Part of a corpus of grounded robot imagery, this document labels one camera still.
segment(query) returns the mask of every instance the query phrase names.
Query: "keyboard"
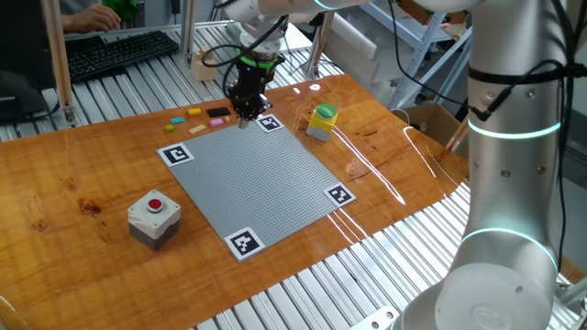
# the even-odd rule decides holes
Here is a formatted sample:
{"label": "keyboard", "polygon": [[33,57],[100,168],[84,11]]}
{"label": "keyboard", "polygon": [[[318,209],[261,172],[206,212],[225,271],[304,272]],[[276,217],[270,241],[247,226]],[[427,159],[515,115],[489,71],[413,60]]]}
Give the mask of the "keyboard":
{"label": "keyboard", "polygon": [[72,83],[87,80],[98,73],[153,58],[177,50],[179,45],[161,31],[153,31],[118,41],[94,44],[68,51],[67,61]]}

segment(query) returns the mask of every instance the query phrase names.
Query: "wooden table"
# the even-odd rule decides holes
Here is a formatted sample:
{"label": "wooden table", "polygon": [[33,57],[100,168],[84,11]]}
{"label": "wooden table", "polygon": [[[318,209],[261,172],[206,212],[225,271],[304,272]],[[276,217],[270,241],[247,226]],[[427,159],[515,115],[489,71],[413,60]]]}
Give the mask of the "wooden table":
{"label": "wooden table", "polygon": [[[238,263],[155,152],[194,138],[187,130],[208,124],[206,115],[178,108],[6,142],[0,295],[34,329],[183,330],[439,201],[468,171],[465,159],[406,126],[348,76],[267,96],[271,112],[357,195],[344,212]],[[321,103],[340,112],[327,143],[305,134]],[[186,123],[164,133],[176,116]],[[128,233],[127,208],[151,189],[183,208],[179,233],[158,252]]]}

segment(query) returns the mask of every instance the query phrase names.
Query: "person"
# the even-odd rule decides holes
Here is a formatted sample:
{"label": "person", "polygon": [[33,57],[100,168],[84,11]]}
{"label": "person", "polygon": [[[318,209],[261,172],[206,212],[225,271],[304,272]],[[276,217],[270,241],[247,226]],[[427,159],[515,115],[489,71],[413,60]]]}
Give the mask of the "person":
{"label": "person", "polygon": [[60,0],[63,33],[89,33],[118,29],[120,17],[97,0]]}

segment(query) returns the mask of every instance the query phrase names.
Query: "black cable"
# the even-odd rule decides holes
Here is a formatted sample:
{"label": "black cable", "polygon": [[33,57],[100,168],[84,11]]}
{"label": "black cable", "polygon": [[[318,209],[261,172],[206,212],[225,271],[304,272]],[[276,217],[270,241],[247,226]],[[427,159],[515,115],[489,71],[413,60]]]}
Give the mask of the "black cable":
{"label": "black cable", "polygon": [[390,11],[392,12],[392,19],[393,19],[393,36],[394,36],[394,38],[393,38],[393,41],[394,41],[394,46],[395,46],[395,59],[397,60],[397,66],[400,68],[400,71],[402,72],[402,74],[403,74],[404,76],[406,76],[406,77],[407,77],[409,80],[411,80],[412,82],[414,82],[414,83],[417,83],[417,84],[418,84],[418,85],[420,85],[421,87],[423,87],[423,88],[427,89],[428,91],[432,92],[432,94],[434,94],[434,95],[436,95],[436,96],[438,96],[438,97],[440,97],[440,98],[442,98],[442,99],[444,99],[444,100],[447,100],[447,101],[449,101],[449,102],[452,102],[452,103],[454,103],[454,104],[467,106],[469,109],[471,109],[471,110],[472,110],[472,107],[471,107],[471,106],[469,106],[468,104],[464,104],[464,103],[463,103],[463,102],[461,102],[461,101],[457,101],[457,100],[454,100],[454,99],[448,98],[448,97],[446,97],[446,96],[444,96],[444,95],[440,94],[439,92],[437,92],[437,91],[433,90],[432,88],[430,88],[430,87],[426,86],[425,84],[423,84],[423,83],[419,82],[419,81],[418,81],[416,78],[412,77],[411,75],[409,75],[409,74],[408,74],[408,73],[407,73],[407,72],[404,70],[404,68],[402,67],[402,63],[400,62],[399,40],[398,40],[398,37],[397,37],[397,23],[396,23],[396,21],[395,21],[395,11],[393,10],[392,0],[387,0],[387,4],[389,5],[389,9],[390,9]]}
{"label": "black cable", "polygon": [[271,35],[271,33],[273,33],[276,29],[278,29],[286,19],[287,19],[287,16],[281,16],[277,20],[277,22],[275,22],[275,24],[273,24],[273,26],[267,30],[267,32],[265,32],[262,36],[260,36],[250,46],[248,46],[247,48],[243,48],[241,53],[239,55],[235,56],[234,58],[232,58],[230,60],[225,60],[223,62],[216,63],[216,64],[207,63],[206,59],[208,58],[208,55],[213,53],[215,50],[220,50],[220,49],[223,49],[226,47],[234,47],[234,45],[219,45],[219,46],[213,47],[212,49],[210,49],[209,51],[205,52],[202,55],[202,64],[204,64],[204,66],[206,66],[208,68],[218,68],[218,67],[230,64],[231,62],[237,61],[238,59],[240,59],[243,56],[249,55],[254,49],[257,48],[257,46],[259,46],[263,41],[265,41],[265,39],[267,39]]}
{"label": "black cable", "polygon": [[212,5],[212,7],[216,8],[216,9],[220,9],[220,8],[224,8],[226,6],[230,6],[234,3],[236,3],[238,0],[226,0],[225,2],[223,2],[222,4],[219,4],[217,1],[214,2],[214,4]]}
{"label": "black cable", "polygon": [[[562,28],[562,32],[565,38],[565,56],[567,58],[567,65],[574,66],[575,65],[575,53],[576,48],[578,46],[579,39],[581,38],[582,27],[585,24],[585,10],[587,10],[587,3],[585,0],[581,3],[581,12],[579,21],[577,23],[577,28],[573,32],[572,23],[570,22],[569,15],[565,11],[562,6],[560,0],[552,0],[552,4],[555,7],[557,12],[557,18],[560,22],[560,27]],[[561,226],[561,233],[560,233],[560,243],[559,243],[559,271],[562,266],[562,250],[564,248],[564,240],[567,231],[567,210],[565,204],[565,197],[564,197],[564,187],[563,187],[563,175],[562,175],[562,166],[564,155],[567,147],[567,141],[569,137],[569,127],[570,127],[570,115],[572,112],[572,102],[573,102],[573,95],[574,95],[574,77],[567,78],[567,85],[565,88],[564,82],[561,84],[562,89],[562,98],[564,100],[563,108],[562,108],[562,116],[560,119],[560,132],[559,132],[559,170],[557,173],[557,179],[559,184],[559,196],[560,196],[560,206],[561,206],[561,216],[562,216],[562,226]]]}
{"label": "black cable", "polygon": [[[314,33],[314,38],[316,40],[316,38],[318,38],[318,40],[320,40],[320,38],[322,38],[322,28],[320,28],[319,30],[315,31]],[[305,61],[304,63],[300,64],[297,66],[297,68],[295,68],[295,70],[293,71],[289,71],[289,75],[291,76],[292,74],[296,73],[298,70],[300,70],[303,66],[307,65],[308,63],[314,61],[314,59],[316,58],[316,54],[314,54],[314,56],[312,56],[311,59],[308,59],[307,61]]]}
{"label": "black cable", "polygon": [[290,70],[292,70],[294,68],[294,62],[292,61],[292,50],[290,49],[290,44],[287,42],[287,38],[283,38],[283,40],[285,41],[285,47],[287,48],[287,53],[290,55],[290,59],[287,60],[290,62]]}
{"label": "black cable", "polygon": [[14,119],[14,120],[2,120],[2,121],[0,121],[0,124],[5,125],[5,124],[38,122],[41,119],[45,119],[45,118],[55,114],[59,109],[60,109],[60,103],[59,103],[59,101],[57,101],[57,104],[45,115],[35,115],[35,116],[31,116],[31,117],[23,117],[23,118]]}
{"label": "black cable", "polygon": [[214,11],[215,11],[215,10],[216,10],[216,9],[215,9],[214,7],[212,7],[212,10],[210,10],[210,15],[208,15],[208,19],[207,19],[207,21],[206,21],[206,22],[211,22],[211,21],[212,21],[212,17],[213,17],[213,15],[216,15],[216,14],[214,13]]}

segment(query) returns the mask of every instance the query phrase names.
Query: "blue light ring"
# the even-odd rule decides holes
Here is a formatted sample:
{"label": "blue light ring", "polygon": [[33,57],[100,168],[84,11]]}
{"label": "blue light ring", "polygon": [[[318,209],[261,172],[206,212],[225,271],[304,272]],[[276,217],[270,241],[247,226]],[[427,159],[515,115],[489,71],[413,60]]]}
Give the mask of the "blue light ring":
{"label": "blue light ring", "polygon": [[470,120],[469,120],[469,127],[474,130],[475,132],[481,134],[481,135],[485,135],[486,137],[491,137],[491,138],[502,138],[502,139],[526,139],[526,138],[540,138],[540,137],[544,137],[550,133],[556,132],[557,130],[559,130],[560,128],[560,123],[557,123],[554,126],[551,126],[549,128],[545,128],[536,132],[531,132],[531,133],[497,133],[497,132],[492,132],[480,127],[475,126]]}
{"label": "blue light ring", "polygon": [[559,268],[558,268],[558,266],[557,266],[557,261],[554,259],[554,257],[552,257],[552,254],[550,254],[550,251],[548,251],[548,249],[547,249],[545,246],[543,246],[542,244],[540,244],[540,243],[539,243],[538,241],[536,241],[534,238],[532,238],[532,237],[530,237],[530,236],[528,236],[528,235],[522,234],[522,233],[518,233],[518,232],[516,232],[516,231],[514,231],[514,230],[511,230],[511,229],[504,229],[504,228],[485,228],[485,229],[475,230],[474,232],[472,232],[472,233],[470,233],[470,234],[466,235],[466,236],[465,236],[465,237],[464,237],[464,238],[463,238],[463,239],[460,241],[460,244],[462,245],[462,244],[464,243],[464,241],[465,241],[465,240],[467,240],[468,238],[470,238],[470,237],[473,237],[473,236],[475,236],[475,235],[482,234],[482,233],[491,233],[491,232],[498,232],[498,233],[513,234],[513,235],[516,235],[516,236],[518,236],[518,237],[525,238],[525,239],[529,240],[530,242],[532,242],[532,243],[536,244],[536,245],[537,245],[537,246],[538,246],[538,247],[539,247],[541,250],[543,250],[543,251],[544,251],[544,253],[546,253],[546,254],[548,255],[548,257],[549,257],[549,258],[550,258],[550,260],[552,261],[552,264],[553,264],[553,266],[554,266],[554,270],[555,270],[555,271],[558,271],[558,269],[559,269]]}
{"label": "blue light ring", "polygon": [[320,0],[314,0],[314,2],[316,2],[317,5],[323,7],[326,10],[337,10],[338,9],[338,8],[333,8],[331,6],[324,5]]}

